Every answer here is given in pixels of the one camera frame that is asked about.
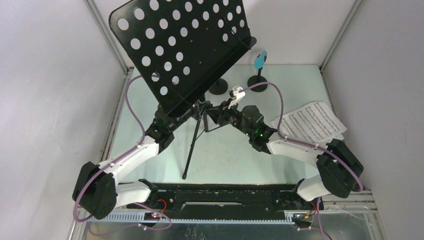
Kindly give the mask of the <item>sheet music page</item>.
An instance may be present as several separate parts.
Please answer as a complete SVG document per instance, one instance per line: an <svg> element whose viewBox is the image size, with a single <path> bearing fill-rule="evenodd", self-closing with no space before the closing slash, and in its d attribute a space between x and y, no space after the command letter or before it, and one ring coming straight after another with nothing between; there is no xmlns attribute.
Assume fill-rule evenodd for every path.
<svg viewBox="0 0 424 240"><path fill-rule="evenodd" d="M311 143L329 143L344 140L345 125L323 101L308 103L283 115L281 131L299 140Z"/></svg>
<svg viewBox="0 0 424 240"><path fill-rule="evenodd" d="M282 117L283 134L311 143L328 143L332 139L343 140L347 128L337 119L316 112L297 111Z"/></svg>

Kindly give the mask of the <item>black music stand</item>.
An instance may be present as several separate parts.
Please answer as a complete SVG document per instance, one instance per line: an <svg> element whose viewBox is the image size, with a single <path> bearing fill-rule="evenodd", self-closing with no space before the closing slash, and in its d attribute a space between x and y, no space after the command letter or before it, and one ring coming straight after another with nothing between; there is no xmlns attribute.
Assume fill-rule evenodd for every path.
<svg viewBox="0 0 424 240"><path fill-rule="evenodd" d="M206 115L205 93L257 42L241 0L131 0L108 22L171 118Z"/></svg>

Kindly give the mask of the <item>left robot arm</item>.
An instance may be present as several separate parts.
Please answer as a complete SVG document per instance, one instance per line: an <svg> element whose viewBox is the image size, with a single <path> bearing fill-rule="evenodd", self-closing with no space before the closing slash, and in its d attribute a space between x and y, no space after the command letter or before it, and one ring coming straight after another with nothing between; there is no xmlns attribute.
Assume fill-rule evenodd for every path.
<svg viewBox="0 0 424 240"><path fill-rule="evenodd" d="M158 202L158 188L146 179L123 183L123 179L145 161L159 155L174 140L174 131L194 115L191 108L179 117L169 117L159 107L141 140L116 158L98 164L89 161L80 170L72 199L74 209L82 207L101 220L115 208L141 203L153 208Z"/></svg>

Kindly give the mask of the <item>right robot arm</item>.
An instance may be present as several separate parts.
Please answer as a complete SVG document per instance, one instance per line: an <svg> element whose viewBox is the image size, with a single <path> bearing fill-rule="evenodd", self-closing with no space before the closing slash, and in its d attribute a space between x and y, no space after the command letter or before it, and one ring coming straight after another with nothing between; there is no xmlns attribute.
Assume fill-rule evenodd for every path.
<svg viewBox="0 0 424 240"><path fill-rule="evenodd" d="M356 187L363 189L359 177L364 167L342 140L310 143L282 135L265 124L264 116L255 105L238 110L223 103L205 112L215 124L231 125L241 131L256 151L286 156L317 168L318 174L300 180L290 196L291 204L297 209L304 209L321 196L332 194L346 199Z"/></svg>

